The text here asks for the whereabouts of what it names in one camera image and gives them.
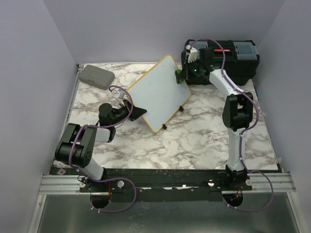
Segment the green whiteboard eraser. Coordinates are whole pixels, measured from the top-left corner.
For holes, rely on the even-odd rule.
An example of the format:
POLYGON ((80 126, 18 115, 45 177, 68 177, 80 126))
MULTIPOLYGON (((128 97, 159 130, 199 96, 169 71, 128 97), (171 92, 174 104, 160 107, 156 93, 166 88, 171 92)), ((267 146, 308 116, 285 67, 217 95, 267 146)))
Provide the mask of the green whiteboard eraser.
POLYGON ((181 69, 178 69, 178 70, 176 70, 176 71, 174 72, 175 77, 176 77, 176 82, 177 82, 177 84, 180 84, 180 83, 182 83, 182 82, 184 81, 184 79, 182 79, 182 78, 179 77, 181 72, 182 72, 181 69))

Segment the yellow framed whiteboard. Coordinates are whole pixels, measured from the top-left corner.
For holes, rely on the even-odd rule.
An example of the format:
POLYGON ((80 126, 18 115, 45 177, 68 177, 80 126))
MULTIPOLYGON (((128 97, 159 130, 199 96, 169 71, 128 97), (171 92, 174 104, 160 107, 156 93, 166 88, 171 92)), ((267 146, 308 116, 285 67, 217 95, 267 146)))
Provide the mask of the yellow framed whiteboard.
POLYGON ((168 54, 127 88, 134 105, 147 110, 142 117, 154 133, 159 132, 191 96, 185 82, 177 83, 176 70, 176 62, 168 54))

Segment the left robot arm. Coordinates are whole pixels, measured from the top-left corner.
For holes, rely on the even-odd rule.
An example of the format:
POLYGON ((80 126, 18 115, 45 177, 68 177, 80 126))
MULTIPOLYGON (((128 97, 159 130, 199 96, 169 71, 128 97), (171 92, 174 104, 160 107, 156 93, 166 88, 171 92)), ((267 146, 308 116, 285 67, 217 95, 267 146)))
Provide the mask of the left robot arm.
POLYGON ((55 149, 55 160, 71 166, 91 178, 91 186, 98 192, 107 188, 108 180, 104 177, 105 168, 93 158, 96 142, 110 143, 116 134, 116 126, 127 119, 135 121, 146 109, 135 107, 128 100, 123 100, 121 107, 114 108, 109 103, 99 107, 99 121, 96 125, 69 123, 55 149))

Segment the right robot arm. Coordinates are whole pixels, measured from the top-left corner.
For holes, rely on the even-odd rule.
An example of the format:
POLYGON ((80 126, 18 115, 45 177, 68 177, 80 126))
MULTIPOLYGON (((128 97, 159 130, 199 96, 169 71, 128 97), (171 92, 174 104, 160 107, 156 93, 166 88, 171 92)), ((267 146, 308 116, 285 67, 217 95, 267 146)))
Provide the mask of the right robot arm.
POLYGON ((175 72, 176 82, 198 84, 205 81, 214 85, 224 96, 225 105, 222 113, 224 125, 229 135, 229 157, 225 166, 224 186, 235 190, 241 185, 241 178, 246 178, 248 169, 245 165, 245 145, 247 130, 253 128, 253 110, 257 106, 250 92, 244 92, 227 75, 225 71, 225 50, 220 47, 223 55, 219 69, 210 63, 213 49, 197 50, 186 45, 182 52, 182 69, 175 72))

